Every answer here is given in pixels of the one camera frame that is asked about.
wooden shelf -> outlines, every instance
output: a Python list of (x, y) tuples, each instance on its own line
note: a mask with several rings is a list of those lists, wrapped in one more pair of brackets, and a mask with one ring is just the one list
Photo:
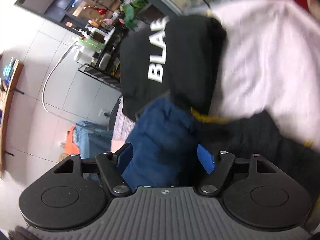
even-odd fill
[(9, 119), (9, 112), (11, 108), (11, 103), (13, 99), (13, 94), (16, 89), (21, 71), (23, 69), (23, 63), (19, 62), (18, 60), (14, 64), (14, 71), (11, 77), (10, 84), (8, 86), (8, 90), (6, 93), (6, 97), (4, 99), (3, 103), (3, 109), (2, 109), (2, 118), (1, 118), (1, 127), (0, 127), (0, 178), (2, 179), (3, 172), (5, 170), (5, 158), (4, 158), (4, 152), (5, 152), (5, 139), (6, 139), (6, 133), (7, 133), (7, 126), (8, 126), (8, 119)]

bed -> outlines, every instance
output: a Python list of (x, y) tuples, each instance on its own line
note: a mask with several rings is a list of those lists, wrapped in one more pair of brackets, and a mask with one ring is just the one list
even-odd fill
[[(209, 114), (267, 109), (284, 136), (320, 151), (320, 24), (293, 0), (232, 0), (192, 13), (216, 17), (228, 33)], [(133, 127), (121, 101), (112, 152)]]

crosshair logo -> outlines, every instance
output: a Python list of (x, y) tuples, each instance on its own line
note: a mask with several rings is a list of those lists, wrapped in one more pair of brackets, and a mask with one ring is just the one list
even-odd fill
[(162, 194), (165, 194), (165, 195), (167, 195), (167, 194), (170, 193), (170, 191), (167, 190), (167, 189), (163, 189), (163, 190), (161, 190), (160, 192), (161, 192)]

ribbed plastic cover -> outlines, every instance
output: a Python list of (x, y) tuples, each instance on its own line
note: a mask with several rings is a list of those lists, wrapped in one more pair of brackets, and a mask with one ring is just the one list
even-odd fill
[(68, 232), (29, 228), (43, 240), (306, 240), (303, 228), (263, 232), (230, 218), (215, 198), (197, 195), (191, 187), (139, 187), (135, 194), (114, 199), (92, 224)]

metal screw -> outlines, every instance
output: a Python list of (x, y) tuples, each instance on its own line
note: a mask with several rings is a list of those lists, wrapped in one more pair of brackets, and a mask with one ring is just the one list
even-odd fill
[(126, 185), (118, 185), (113, 188), (113, 191), (121, 194), (128, 192), (129, 188)]
[(203, 185), (201, 187), (201, 191), (204, 193), (212, 193), (217, 191), (217, 187), (213, 186), (213, 185)]

